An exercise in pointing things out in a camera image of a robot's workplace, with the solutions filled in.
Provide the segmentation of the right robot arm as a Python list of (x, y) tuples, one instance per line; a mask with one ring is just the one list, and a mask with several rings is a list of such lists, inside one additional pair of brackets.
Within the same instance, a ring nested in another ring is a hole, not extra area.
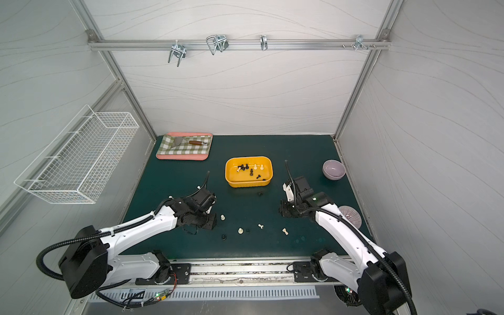
[(287, 218), (309, 218), (328, 232), (351, 260), (327, 250), (311, 257), (312, 277), (330, 278), (345, 287), (345, 295), (362, 305), (369, 314), (392, 314), (407, 305), (417, 314), (405, 260), (397, 253), (387, 253), (366, 237), (341, 212), (325, 193), (316, 193), (306, 178), (290, 178), (283, 185), (286, 199), (280, 213)]

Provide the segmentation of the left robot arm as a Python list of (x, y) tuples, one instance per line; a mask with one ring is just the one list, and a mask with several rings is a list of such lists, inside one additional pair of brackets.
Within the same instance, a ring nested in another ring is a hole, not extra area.
[(213, 229), (216, 215), (211, 208), (216, 200), (214, 193), (201, 188), (183, 198), (169, 198), (149, 214), (115, 227), (81, 229), (76, 236), (79, 241), (69, 245), (59, 262), (71, 298), (82, 298), (100, 287), (123, 281), (172, 281), (173, 269), (161, 251), (138, 255), (126, 255), (125, 251), (178, 227)]

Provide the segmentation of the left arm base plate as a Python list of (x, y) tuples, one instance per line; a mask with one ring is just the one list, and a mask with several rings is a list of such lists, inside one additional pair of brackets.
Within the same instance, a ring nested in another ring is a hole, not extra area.
[(189, 263), (175, 263), (170, 266), (161, 266), (153, 277), (148, 279), (137, 278), (137, 286), (155, 286), (155, 285), (185, 285), (189, 283), (192, 265)]

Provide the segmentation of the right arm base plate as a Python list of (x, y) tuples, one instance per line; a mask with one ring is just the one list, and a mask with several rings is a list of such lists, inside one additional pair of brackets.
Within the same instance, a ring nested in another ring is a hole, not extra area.
[(337, 279), (325, 275), (313, 259), (291, 262), (286, 270), (293, 274), (295, 283), (339, 283)]

